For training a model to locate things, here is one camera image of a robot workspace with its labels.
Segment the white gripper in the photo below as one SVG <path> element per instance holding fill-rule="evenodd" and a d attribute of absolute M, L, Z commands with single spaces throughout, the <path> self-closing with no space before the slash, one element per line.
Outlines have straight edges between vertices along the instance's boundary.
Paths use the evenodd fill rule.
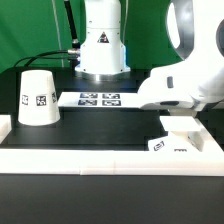
<path fill-rule="evenodd" d="M 224 99 L 224 63 L 183 61 L 154 68 L 138 89 L 139 107 L 202 111 Z"/>

